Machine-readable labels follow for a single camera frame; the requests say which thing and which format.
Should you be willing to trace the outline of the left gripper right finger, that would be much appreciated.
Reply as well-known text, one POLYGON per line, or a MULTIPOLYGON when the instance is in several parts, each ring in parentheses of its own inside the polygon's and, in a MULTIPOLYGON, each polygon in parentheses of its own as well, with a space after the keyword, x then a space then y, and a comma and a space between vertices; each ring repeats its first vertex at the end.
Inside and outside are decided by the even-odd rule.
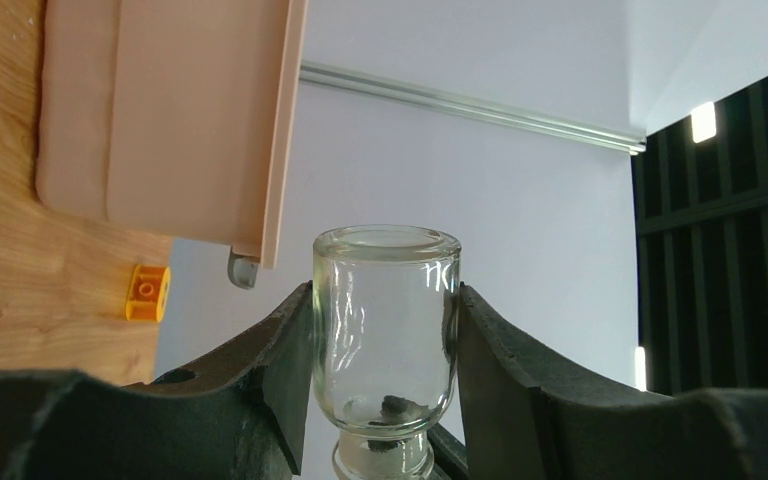
POLYGON ((768 479, 768 390, 642 392, 459 293, 458 382, 474 479, 768 479))

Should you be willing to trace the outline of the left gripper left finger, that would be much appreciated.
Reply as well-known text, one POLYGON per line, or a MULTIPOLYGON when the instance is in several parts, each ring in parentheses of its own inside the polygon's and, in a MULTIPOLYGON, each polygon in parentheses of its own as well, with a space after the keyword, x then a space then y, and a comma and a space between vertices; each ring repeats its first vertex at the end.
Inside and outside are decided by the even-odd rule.
POLYGON ((312 287, 145 384, 0 370, 0 479, 289 479, 302 469, 312 287))

